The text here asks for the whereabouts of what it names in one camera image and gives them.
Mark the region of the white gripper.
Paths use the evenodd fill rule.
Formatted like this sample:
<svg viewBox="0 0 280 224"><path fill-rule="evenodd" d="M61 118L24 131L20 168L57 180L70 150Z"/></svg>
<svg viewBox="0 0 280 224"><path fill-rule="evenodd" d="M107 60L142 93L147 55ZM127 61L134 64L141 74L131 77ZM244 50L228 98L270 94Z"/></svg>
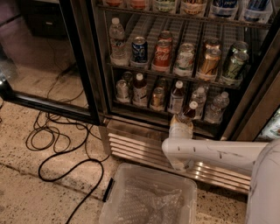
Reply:
<svg viewBox="0 0 280 224"><path fill-rule="evenodd" d="M170 122L169 137L193 138L193 122L181 123L178 116L174 115Z"/></svg>

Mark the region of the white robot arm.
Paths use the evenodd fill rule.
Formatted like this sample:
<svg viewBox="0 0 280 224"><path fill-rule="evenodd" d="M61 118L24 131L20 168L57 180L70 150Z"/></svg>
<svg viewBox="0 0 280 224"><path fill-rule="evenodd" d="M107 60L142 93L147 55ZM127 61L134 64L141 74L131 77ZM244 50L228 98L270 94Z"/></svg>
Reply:
<svg viewBox="0 0 280 224"><path fill-rule="evenodd" d="M204 162L251 177L245 224L280 224L280 139L270 143L193 140L175 115L162 150L172 167Z"/></svg>

